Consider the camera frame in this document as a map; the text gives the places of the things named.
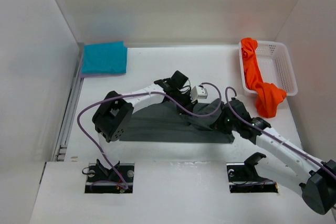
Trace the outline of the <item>grey t shirt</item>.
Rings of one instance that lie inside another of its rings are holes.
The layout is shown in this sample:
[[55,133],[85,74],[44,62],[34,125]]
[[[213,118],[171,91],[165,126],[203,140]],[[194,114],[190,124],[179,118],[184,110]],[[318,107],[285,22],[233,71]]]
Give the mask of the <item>grey t shirt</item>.
[[182,114],[173,102],[151,105],[135,112],[122,134],[123,142],[231,144],[232,134],[218,131],[214,123],[221,110],[209,117]]

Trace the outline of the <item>teal t shirt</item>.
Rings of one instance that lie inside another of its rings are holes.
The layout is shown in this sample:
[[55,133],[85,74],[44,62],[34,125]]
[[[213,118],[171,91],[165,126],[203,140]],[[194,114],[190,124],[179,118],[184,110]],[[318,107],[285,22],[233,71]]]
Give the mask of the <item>teal t shirt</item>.
[[125,74],[127,61],[128,48],[122,41],[85,45],[81,74]]

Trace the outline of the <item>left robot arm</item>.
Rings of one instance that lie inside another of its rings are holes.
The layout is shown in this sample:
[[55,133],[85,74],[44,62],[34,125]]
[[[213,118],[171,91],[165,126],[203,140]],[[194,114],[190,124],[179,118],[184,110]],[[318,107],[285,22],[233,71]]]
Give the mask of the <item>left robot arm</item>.
[[100,168],[100,175],[106,181],[113,181],[118,175],[117,157],[107,153],[104,143],[120,140],[131,121],[133,114],[152,105],[173,102],[177,111],[192,113],[197,99],[191,95],[191,88],[183,91],[188,77],[179,71],[169,78],[155,80],[151,85],[129,93],[120,94],[110,91],[92,117],[94,129],[99,136],[99,150],[105,164]]

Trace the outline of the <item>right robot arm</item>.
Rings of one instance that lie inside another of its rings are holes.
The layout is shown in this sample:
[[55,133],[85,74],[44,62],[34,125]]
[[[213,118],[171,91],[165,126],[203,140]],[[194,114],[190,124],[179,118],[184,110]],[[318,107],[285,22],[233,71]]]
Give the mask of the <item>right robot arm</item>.
[[275,157],[272,161],[263,153],[255,153],[246,159],[243,172],[248,179],[271,179],[298,194],[320,215],[335,207],[334,160],[325,162],[301,150],[264,119],[252,118],[237,99],[221,105],[220,110],[213,124],[215,130],[226,134],[235,131]]

